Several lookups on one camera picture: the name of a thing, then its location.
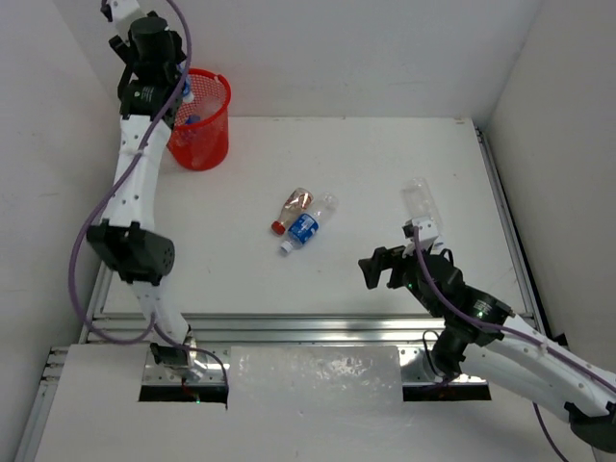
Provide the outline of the blue-label water bottle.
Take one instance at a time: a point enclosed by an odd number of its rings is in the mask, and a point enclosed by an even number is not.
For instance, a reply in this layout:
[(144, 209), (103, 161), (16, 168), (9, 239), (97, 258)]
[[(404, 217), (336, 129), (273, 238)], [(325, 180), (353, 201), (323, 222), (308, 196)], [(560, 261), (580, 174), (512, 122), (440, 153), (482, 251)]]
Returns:
[(338, 206), (338, 197), (330, 192), (314, 199), (287, 230), (285, 239), (280, 244), (282, 254), (286, 255), (304, 247), (331, 220)]
[(179, 64), (178, 70), (182, 75), (185, 76), (183, 88), (181, 90), (182, 101), (185, 104), (190, 104), (194, 101), (194, 95), (192, 90), (192, 80), (189, 71), (187, 70), (185, 64)]

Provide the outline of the clear unlabelled plastic bottle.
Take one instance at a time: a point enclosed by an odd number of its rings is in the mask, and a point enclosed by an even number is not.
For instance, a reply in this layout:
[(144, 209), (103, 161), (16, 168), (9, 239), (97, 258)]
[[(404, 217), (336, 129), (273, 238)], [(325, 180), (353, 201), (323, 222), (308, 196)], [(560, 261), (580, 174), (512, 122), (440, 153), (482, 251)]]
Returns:
[(439, 231), (444, 229), (430, 187), (424, 178), (416, 177), (405, 183), (401, 197), (411, 219), (430, 218)]

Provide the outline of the red-capped clear bottle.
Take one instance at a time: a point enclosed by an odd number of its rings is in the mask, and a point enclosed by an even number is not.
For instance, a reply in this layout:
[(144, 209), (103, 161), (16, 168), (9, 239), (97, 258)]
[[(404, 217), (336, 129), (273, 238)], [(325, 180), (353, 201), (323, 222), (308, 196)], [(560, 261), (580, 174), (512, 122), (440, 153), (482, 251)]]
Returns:
[(270, 230), (277, 236), (282, 236), (295, 220), (307, 210), (314, 196), (304, 188), (295, 189), (283, 204), (278, 218), (271, 225)]

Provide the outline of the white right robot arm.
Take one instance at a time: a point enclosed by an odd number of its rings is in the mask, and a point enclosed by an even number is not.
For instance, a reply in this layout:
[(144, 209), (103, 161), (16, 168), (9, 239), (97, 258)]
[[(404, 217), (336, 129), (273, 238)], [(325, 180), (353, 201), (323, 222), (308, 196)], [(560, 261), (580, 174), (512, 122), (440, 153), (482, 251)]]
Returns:
[(405, 254), (379, 247), (358, 262), (368, 289), (388, 270), (444, 328), (423, 356), (427, 379), (475, 375), (533, 401), (569, 425), (584, 443), (615, 450), (615, 375), (593, 366), (526, 323), (497, 298), (466, 284), (446, 249)]

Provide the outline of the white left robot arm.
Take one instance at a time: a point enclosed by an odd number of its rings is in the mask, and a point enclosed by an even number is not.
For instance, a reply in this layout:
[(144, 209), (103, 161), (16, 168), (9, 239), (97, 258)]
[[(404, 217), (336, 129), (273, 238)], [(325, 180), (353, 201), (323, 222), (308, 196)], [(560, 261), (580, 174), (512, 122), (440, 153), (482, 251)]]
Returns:
[(117, 84), (120, 148), (114, 190), (86, 239), (106, 267), (135, 296), (155, 338), (150, 351), (168, 376), (192, 373), (190, 325), (167, 300), (175, 260), (171, 239), (155, 230), (154, 201), (161, 161), (186, 92), (181, 36), (136, 1), (107, 1), (101, 12), (115, 25), (109, 41), (124, 64)]

